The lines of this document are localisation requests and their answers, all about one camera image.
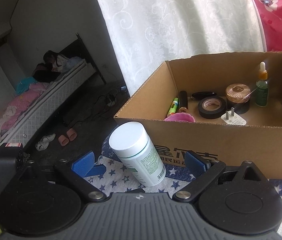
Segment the green yellow marker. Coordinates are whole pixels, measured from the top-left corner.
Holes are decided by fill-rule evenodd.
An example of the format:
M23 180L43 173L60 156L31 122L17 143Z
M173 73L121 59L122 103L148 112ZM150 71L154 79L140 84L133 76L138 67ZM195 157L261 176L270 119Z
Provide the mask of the green yellow marker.
M166 117L169 117L175 113L177 113L178 111L178 103L179 103L179 99L178 98L174 98L174 100L172 101L170 108L168 110L168 113L166 115Z

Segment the black tube in box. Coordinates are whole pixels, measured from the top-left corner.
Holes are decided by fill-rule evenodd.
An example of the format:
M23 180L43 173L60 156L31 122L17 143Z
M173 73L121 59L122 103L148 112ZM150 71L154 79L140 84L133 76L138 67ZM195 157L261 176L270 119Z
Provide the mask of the black tube in box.
M188 112L188 94L185 90L182 90L178 94L179 99L179 113L187 113Z

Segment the brown cardboard box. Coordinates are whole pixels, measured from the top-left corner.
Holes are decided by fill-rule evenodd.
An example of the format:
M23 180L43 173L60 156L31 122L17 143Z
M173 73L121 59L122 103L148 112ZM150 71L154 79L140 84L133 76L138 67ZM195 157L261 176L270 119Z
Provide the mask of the brown cardboard box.
M165 120L173 99L182 90L188 94L215 92L224 97L227 86L234 83L254 89L261 62L268 71L269 101L265 107L251 102L242 115L244 126L203 118L193 100L188 103L188 111L195 122ZM119 124L142 123L167 164L183 166L184 154L191 150L230 166L249 160L267 178L282 179L282 52L221 53L165 61L114 119Z

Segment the pink bedding pile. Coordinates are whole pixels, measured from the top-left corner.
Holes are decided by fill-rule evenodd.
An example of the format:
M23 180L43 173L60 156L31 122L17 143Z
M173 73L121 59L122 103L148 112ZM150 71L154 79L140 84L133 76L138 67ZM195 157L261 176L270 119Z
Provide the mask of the pink bedding pile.
M0 116L0 138L17 122L20 116L46 91L49 83L27 77L17 84L17 95Z

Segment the black oval object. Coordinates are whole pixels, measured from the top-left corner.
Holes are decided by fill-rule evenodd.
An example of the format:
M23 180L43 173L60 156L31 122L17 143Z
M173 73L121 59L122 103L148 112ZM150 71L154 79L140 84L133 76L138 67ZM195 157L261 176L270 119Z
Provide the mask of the black oval object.
M217 96L217 93L215 92L209 92L209 91L205 91L205 92L196 92L196 93L193 93L191 95L191 99L192 100L202 100L204 98L209 98L209 97L212 97L212 96Z

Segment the green dropper bottle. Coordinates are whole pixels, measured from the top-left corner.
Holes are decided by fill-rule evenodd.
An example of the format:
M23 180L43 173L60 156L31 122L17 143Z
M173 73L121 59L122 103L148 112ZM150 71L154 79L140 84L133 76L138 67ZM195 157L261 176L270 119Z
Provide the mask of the green dropper bottle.
M269 84L268 71L266 70L266 63L261 62L258 71L258 80L256 82L256 98L255 103L259 107L265 107L268 104Z

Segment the white patterned curtain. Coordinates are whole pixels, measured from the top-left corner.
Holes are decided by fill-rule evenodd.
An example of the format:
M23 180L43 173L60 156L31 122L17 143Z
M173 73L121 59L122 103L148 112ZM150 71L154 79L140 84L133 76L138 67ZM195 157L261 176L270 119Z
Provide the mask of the white patterned curtain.
M134 94L166 60L197 54L266 51L253 0L98 0Z

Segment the black electrical tape roll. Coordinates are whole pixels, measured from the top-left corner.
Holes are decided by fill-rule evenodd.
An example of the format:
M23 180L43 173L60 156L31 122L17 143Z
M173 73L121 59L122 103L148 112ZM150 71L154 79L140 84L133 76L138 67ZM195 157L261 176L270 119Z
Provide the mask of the black electrical tape roll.
M226 102L219 96L204 98L198 103L198 112L205 119L220 118L226 112Z

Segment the pink plastic lid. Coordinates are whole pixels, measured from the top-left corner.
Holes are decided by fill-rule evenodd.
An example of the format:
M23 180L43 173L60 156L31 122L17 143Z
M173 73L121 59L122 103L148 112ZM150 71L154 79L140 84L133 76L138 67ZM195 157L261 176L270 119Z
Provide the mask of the pink plastic lid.
M167 116L165 121L176 121L176 122L195 122L195 118L189 113L174 113Z

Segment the rose gold lidded jar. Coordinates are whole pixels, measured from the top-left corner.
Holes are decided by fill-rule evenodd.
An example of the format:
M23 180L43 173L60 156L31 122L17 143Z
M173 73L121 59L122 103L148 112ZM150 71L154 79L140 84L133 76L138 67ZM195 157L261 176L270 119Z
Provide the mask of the rose gold lidded jar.
M227 110L234 108L237 114L244 114L250 109L251 90L242 83L234 83L227 86L226 90Z

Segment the pink slippers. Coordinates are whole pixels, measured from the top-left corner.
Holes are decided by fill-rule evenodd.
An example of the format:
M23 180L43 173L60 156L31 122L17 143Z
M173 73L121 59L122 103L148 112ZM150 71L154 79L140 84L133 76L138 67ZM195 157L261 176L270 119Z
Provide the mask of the pink slippers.
M58 137L58 142L62 147L64 147L67 144L69 144L71 141L74 141L77 138L77 136L78 136L78 134L77 134L76 130L74 130L73 128L70 128L66 132L66 135L61 134Z

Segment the blue white star cloth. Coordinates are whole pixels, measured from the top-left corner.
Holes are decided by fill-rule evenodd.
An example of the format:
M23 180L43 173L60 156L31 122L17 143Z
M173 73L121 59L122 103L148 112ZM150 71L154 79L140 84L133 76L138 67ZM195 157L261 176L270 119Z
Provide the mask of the blue white star cloth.
M154 156L155 146L150 146L143 155L141 164L134 160L129 165L112 151L108 140L102 144L101 156L96 160L96 165L103 165L105 172L87 176L90 184L101 190L106 195L112 192L129 192L142 189L148 193L168 193L172 196L175 192L195 180L193 174L185 167L164 164ZM270 179L277 193L282 198L282 180ZM282 236L282 223L278 233Z

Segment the black tracker box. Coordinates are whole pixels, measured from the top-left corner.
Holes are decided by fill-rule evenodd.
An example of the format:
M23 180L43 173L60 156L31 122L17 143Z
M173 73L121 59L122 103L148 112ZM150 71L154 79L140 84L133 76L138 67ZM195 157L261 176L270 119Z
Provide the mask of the black tracker box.
M0 146L0 194L24 163L22 143L5 142Z

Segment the white wall charger plug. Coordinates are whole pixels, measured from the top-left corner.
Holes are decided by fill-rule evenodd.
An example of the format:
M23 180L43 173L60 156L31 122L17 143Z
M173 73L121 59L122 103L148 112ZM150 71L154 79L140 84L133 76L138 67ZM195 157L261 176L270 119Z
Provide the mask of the white wall charger plug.
M246 120L235 112L234 107L232 107L230 111L226 111L225 114L221 116L221 120L223 120L228 125L246 125Z

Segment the white green labelled bottle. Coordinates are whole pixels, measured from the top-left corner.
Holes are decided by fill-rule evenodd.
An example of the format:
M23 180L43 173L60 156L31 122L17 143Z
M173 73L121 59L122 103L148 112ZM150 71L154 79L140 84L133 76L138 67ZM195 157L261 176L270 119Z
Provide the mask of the white green labelled bottle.
M142 185L156 186L165 178L165 166L140 122L131 121L118 126L110 135L109 145Z

